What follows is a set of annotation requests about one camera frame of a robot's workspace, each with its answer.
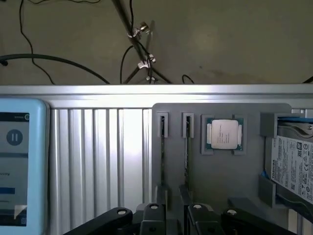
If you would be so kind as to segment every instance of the ribbed metal panel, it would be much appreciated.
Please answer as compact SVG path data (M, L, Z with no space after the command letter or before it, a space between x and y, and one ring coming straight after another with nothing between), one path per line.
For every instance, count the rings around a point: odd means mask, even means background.
M151 110L51 112L48 234L151 201Z

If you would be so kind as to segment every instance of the tablet screen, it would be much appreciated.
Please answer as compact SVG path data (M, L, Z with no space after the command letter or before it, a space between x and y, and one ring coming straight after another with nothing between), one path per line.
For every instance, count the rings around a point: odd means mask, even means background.
M26 226L28 113L0 112L0 225Z

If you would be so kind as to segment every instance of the metal clamp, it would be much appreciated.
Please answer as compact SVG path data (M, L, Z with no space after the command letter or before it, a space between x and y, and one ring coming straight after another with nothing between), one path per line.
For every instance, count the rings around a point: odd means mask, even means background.
M133 35L127 34L127 36L129 38L134 38L136 36L139 36L139 38L140 38L140 33L141 32L145 32L145 33L149 33L150 32L149 26L145 22L141 22L139 28L135 28L135 27L133 28L133 33L134 33Z
M152 54L149 54L149 58L150 58L150 61L152 62L152 63L155 63L157 60L155 59L155 57L152 55ZM150 66L149 66L149 63L148 63L148 57L146 56L146 61L145 62L142 62L142 61L140 61L139 63L138 63L138 68L139 69L142 69L142 68L149 68Z

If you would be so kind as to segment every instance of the black cable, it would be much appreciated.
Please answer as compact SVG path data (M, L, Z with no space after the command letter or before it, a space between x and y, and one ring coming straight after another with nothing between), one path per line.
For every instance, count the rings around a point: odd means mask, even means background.
M21 4L20 4L20 10L19 10L19 19L20 19L20 32L21 34L24 36L24 38L26 39L26 41L28 42L29 46L30 46L30 51L31 51L31 54L34 54L34 48L33 48L33 45L32 43L30 42L29 38L27 38L27 36L24 34L23 32L23 23L22 23L22 8L23 8L23 4L24 4L24 0L21 0ZM41 69L49 78L50 82L55 85L55 83L53 82L51 76L49 75L49 73L44 70L42 67L40 67L39 65L37 65L35 63L35 60L34 58L31 59L31 62L33 63L34 66L36 66L37 68Z
M133 11L133 0L129 0L129 9L131 11L131 29L132 36L134 35L134 11Z
M32 1L32 0L28 0L29 2L31 2L32 4L40 4L42 2L45 2L45 1L50 1L50 0L41 0L41 1L38 1L38 2L35 2L35 1ZM95 4L95 3L98 3L98 2L101 2L101 0L98 0L98 1L86 1L86 0L80 0L80 1L74 1L74 0L66 0L66 1L71 1L71 2L75 2L75 3L90 3L90 4Z
M313 82L313 76L310 77L308 80L305 80L303 83L311 83Z
M128 51L130 49L132 49L134 46L130 46L129 48L126 49L126 51L124 52L123 54L123 57L122 57L122 61L121 61L121 67L119 69L119 83L122 84L123 83L123 78L122 78L122 73L123 73L123 64L124 64L124 60L125 60L125 57L128 53Z
M181 80L182 80L183 84L185 84L185 79L184 79L185 77L188 78L192 82L192 84L195 84L194 80L192 80L191 77L189 77L186 74L183 74L183 76L181 76Z
M91 73L92 75L98 77L99 79L101 79L103 82L105 82L106 84L110 84L104 77L102 77L101 75L97 74L96 72L92 71L91 69L88 69L87 67L80 65L76 62L67 60L67 59L63 59L60 57L56 57L56 56L51 56L51 55L40 55L40 54L11 54L11 55L2 55L0 56L0 61L7 61L7 60L15 60L15 59L43 59L43 60L53 60L53 61L58 61L61 63L66 63L69 65L73 65L75 67L78 67L82 70L85 70L89 73Z

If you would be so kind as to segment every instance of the tablet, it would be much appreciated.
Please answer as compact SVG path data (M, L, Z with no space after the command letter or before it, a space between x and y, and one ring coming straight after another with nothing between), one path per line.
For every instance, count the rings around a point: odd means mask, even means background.
M45 233L48 133L45 102L0 98L0 234Z

